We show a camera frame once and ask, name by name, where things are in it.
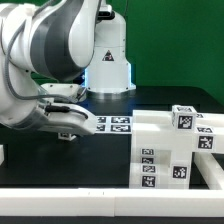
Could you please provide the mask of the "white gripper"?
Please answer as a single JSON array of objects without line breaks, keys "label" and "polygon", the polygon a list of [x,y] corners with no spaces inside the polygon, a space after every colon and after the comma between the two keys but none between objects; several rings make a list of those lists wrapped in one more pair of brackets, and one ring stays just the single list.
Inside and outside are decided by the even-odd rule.
[{"label": "white gripper", "polygon": [[97,118],[90,111],[74,104],[52,103],[44,109],[47,121],[41,131],[69,133],[78,136],[96,132]]}]

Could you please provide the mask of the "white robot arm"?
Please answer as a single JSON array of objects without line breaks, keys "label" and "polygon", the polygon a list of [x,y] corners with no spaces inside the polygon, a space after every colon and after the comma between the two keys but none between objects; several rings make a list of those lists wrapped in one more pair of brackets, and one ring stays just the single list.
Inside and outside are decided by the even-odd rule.
[{"label": "white robot arm", "polygon": [[106,0],[0,2],[0,124],[93,134],[97,118],[78,102],[135,88],[125,47],[126,21]]}]

